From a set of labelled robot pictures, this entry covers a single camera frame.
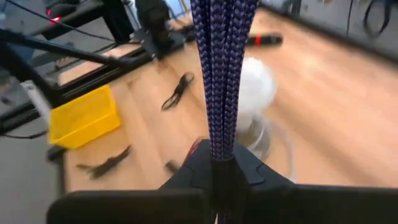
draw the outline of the white object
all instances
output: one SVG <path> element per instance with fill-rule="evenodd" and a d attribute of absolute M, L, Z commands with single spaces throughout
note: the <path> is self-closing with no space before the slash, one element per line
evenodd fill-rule
<path fill-rule="evenodd" d="M 50 124 L 51 107 L 47 100 L 44 98 L 43 94 L 35 86 L 32 80 L 24 81 L 23 83 L 21 83 L 21 86 L 23 87 L 31 102 L 35 105 L 37 111 L 45 120 L 48 126 Z"/>
<path fill-rule="evenodd" d="M 237 131 L 243 132 L 250 128 L 253 116 L 272 103 L 276 90 L 277 84 L 269 67 L 252 57 L 243 61 L 239 87 Z"/>

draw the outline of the power cord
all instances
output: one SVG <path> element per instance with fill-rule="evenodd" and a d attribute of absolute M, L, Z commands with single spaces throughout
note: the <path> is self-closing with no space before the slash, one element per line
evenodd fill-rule
<path fill-rule="evenodd" d="M 175 107 L 179 101 L 181 100 L 182 95 L 185 90 L 188 88 L 189 84 L 195 78 L 193 73 L 187 72 L 182 75 L 177 87 L 175 87 L 173 95 L 168 98 L 162 105 L 162 111 L 168 110 L 172 107 Z"/>
<path fill-rule="evenodd" d="M 12 1 L 12 0 L 6 0 L 6 2 L 9 2 L 9 3 L 15 5 L 16 7 L 20 8 L 20 9 L 22 9 L 22 10 L 25 10 L 25 11 L 27 11 L 27 12 L 29 12 L 29 13 L 35 15 L 35 16 L 38 16 L 38 17 L 40 17 L 40 18 L 42 18 L 42 19 L 45 19 L 45 20 L 50 21 L 50 22 L 54 22 L 54 23 L 59 24 L 59 25 L 61 25 L 61 26 L 63 26 L 63 27 L 69 28 L 69 29 L 74 30 L 74 31 L 76 31 L 76 32 L 79 32 L 79 33 L 81 33 L 81 34 L 88 35 L 88 36 L 90 36 L 90 37 L 94 37 L 94 38 L 98 38 L 98 39 L 102 39 L 102 40 L 108 40 L 108 41 L 113 42 L 113 43 L 116 43 L 116 44 L 134 44 L 134 45 L 136 45 L 136 43 L 129 43 L 129 42 L 128 42 L 128 43 L 117 43 L 117 42 L 115 42 L 113 39 L 110 39 L 110 38 L 107 38 L 107 37 L 102 37 L 102 36 L 99 36 L 99 35 L 90 34 L 90 33 L 87 33 L 87 32 L 85 32 L 85 31 L 82 31 L 82 30 L 80 30 L 80 29 L 74 28 L 74 27 L 72 27 L 72 26 L 70 26 L 70 25 L 66 25 L 66 24 L 64 24 L 64 23 L 62 23 L 62 22 L 53 21 L 53 20 L 51 20 L 51 19 L 49 19 L 49 18 L 47 18 L 47 17 L 45 17 L 45 16 L 43 16 L 43 15 L 37 13 L 37 12 L 34 12 L 34 11 L 32 11 L 32 10 L 30 10 L 30 9 L 28 9 L 28 8 L 26 8 L 26 7 L 24 7 L 24 6 L 21 6 L 20 4 L 14 2 L 14 1 Z"/>

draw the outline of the braided cable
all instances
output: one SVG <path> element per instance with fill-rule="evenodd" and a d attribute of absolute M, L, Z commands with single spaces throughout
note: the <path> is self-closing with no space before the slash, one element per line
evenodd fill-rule
<path fill-rule="evenodd" d="M 233 157 L 239 82 L 258 0 L 192 0 L 213 159 Z"/>

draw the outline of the black strap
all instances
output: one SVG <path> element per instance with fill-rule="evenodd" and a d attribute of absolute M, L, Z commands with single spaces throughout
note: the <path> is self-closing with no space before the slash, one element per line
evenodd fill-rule
<path fill-rule="evenodd" d="M 175 88 L 173 95 L 163 103 L 162 110 L 167 110 L 171 107 L 176 106 L 179 103 L 184 91 L 187 89 L 189 84 L 191 84 L 191 82 L 193 81 L 193 78 L 194 78 L 194 76 L 190 72 L 185 73 L 181 77 L 180 82 L 178 83 L 177 87 Z"/>
<path fill-rule="evenodd" d="M 384 2 L 384 22 L 383 25 L 381 26 L 381 28 L 378 31 L 374 31 L 369 27 L 369 13 L 373 7 L 373 4 L 377 1 L 383 1 Z M 394 3 L 398 3 L 398 1 L 395 0 L 371 0 L 371 2 L 369 3 L 368 8 L 366 9 L 365 12 L 365 17 L 363 19 L 363 28 L 365 30 L 365 32 L 367 33 L 368 36 L 372 37 L 372 38 L 376 38 L 379 37 L 384 30 L 386 29 L 386 27 L 388 26 L 388 24 L 390 23 L 390 17 L 391 17 L 391 10 L 392 10 L 392 5 Z"/>

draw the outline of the black tool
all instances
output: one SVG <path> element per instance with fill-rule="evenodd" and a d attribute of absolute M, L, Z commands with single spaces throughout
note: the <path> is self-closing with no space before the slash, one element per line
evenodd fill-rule
<path fill-rule="evenodd" d="M 193 73 L 190 72 L 185 73 L 181 77 L 180 82 L 175 88 L 173 95 L 169 99 L 167 99 L 162 105 L 162 110 L 167 110 L 170 109 L 171 107 L 175 107 L 181 100 L 184 91 L 187 89 L 189 84 L 191 84 L 194 78 L 195 77 Z"/>
<path fill-rule="evenodd" d="M 283 37 L 280 34 L 254 35 L 248 38 L 246 46 L 280 45 Z"/>
<path fill-rule="evenodd" d="M 169 7 L 163 0 L 137 0 L 137 17 L 141 26 L 152 34 L 152 41 L 157 47 L 172 44 L 166 22 L 170 20 Z"/>
<path fill-rule="evenodd" d="M 97 179 L 105 175 L 112 168 L 116 167 L 123 159 L 130 154 L 130 146 L 128 146 L 122 153 L 115 157 L 110 157 L 103 164 L 98 166 L 88 166 L 84 164 L 77 164 L 76 167 L 81 170 L 87 170 L 91 174 L 92 179 Z"/>

